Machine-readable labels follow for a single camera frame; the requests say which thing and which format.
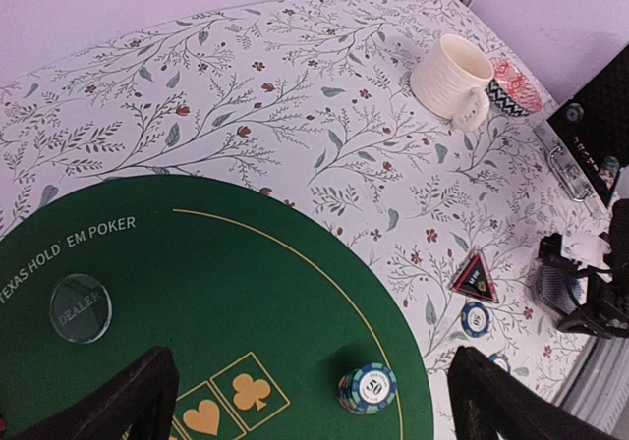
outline mug handle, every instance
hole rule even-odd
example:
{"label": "mug handle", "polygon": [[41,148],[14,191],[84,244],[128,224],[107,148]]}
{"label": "mug handle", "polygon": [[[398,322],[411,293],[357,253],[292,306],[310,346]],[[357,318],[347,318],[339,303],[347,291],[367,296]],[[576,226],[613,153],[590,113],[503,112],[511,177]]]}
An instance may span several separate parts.
{"label": "mug handle", "polygon": [[473,131],[485,120],[489,112],[489,97],[485,91],[475,86],[470,90],[471,96],[463,109],[452,117],[452,125],[468,133]]}

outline dealer button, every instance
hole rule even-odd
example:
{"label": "dealer button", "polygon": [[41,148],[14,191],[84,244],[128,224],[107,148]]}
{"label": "dealer button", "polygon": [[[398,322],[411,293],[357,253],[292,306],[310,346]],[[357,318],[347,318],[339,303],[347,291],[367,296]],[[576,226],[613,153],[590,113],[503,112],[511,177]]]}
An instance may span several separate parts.
{"label": "dealer button", "polygon": [[111,299],[104,286],[88,275],[65,277],[50,299],[50,321],[57,334],[74,344],[90,344],[107,331]]}

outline club symbol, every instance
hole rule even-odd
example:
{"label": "club symbol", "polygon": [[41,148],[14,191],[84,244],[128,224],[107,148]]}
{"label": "club symbol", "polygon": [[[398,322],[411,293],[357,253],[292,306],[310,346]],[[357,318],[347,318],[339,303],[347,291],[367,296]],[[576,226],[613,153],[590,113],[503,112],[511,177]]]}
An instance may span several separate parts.
{"label": "club symbol", "polygon": [[271,394],[271,387],[263,379],[254,381],[249,374],[244,373],[234,378],[232,386],[236,390],[234,404],[241,411],[248,411],[254,405],[258,411],[266,407],[262,399]]}

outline black device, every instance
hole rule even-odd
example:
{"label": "black device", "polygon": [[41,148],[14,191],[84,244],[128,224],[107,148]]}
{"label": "black device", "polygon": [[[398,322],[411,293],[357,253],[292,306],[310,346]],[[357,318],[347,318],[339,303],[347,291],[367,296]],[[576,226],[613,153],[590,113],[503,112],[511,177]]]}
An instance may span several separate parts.
{"label": "black device", "polygon": [[[557,329],[562,332],[629,338],[629,199],[617,201],[612,214],[607,236],[611,253],[604,258],[609,270],[592,266],[579,269],[578,262],[561,256],[559,234],[545,237],[540,242],[538,257],[543,268],[552,269],[552,281],[542,281],[543,276],[539,276],[537,284],[548,287],[560,282],[564,286],[562,294],[572,302],[569,313],[555,307],[562,315],[557,324]],[[602,274],[609,274],[611,281],[603,280]],[[582,278],[588,280],[585,303],[579,303],[574,294],[574,282]]]}
{"label": "black device", "polygon": [[629,46],[548,122],[609,205],[615,175],[629,165]]}

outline patterned cup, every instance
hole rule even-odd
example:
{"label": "patterned cup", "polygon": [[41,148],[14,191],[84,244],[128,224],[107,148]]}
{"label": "patterned cup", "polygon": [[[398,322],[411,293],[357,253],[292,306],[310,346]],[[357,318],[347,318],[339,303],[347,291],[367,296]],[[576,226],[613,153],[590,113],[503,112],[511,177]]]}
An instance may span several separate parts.
{"label": "patterned cup", "polygon": [[490,62],[493,65],[493,80],[489,82],[486,93],[500,111],[523,118],[542,110],[540,94],[524,73],[505,59],[493,58]]}

